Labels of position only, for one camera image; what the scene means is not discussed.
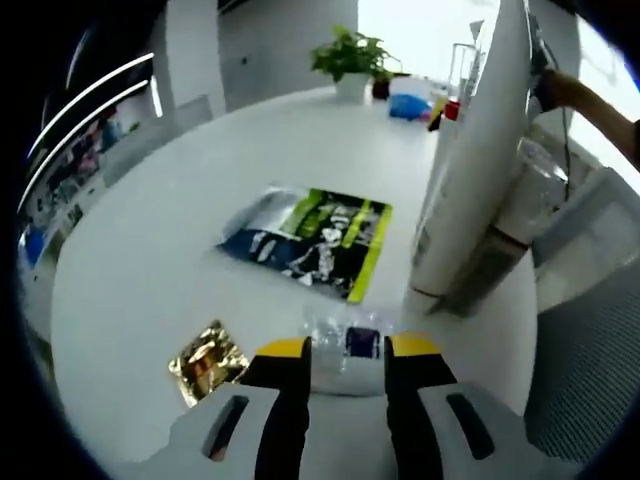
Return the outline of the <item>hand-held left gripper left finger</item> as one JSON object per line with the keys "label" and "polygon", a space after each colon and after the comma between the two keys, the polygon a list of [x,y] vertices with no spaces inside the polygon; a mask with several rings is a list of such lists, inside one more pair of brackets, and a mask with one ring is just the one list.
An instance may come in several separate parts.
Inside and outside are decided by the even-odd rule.
{"label": "hand-held left gripper left finger", "polygon": [[186,364],[196,403],[167,444],[172,479],[297,479],[310,413],[311,340],[256,351],[198,350]]}

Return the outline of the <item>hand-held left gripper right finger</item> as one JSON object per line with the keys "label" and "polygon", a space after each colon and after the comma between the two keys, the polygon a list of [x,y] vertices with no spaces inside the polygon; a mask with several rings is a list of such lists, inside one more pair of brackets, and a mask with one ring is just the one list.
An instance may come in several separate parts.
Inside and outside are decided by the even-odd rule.
{"label": "hand-held left gripper right finger", "polygon": [[523,419],[459,382],[425,337],[384,338],[387,425],[400,479],[528,479]]}

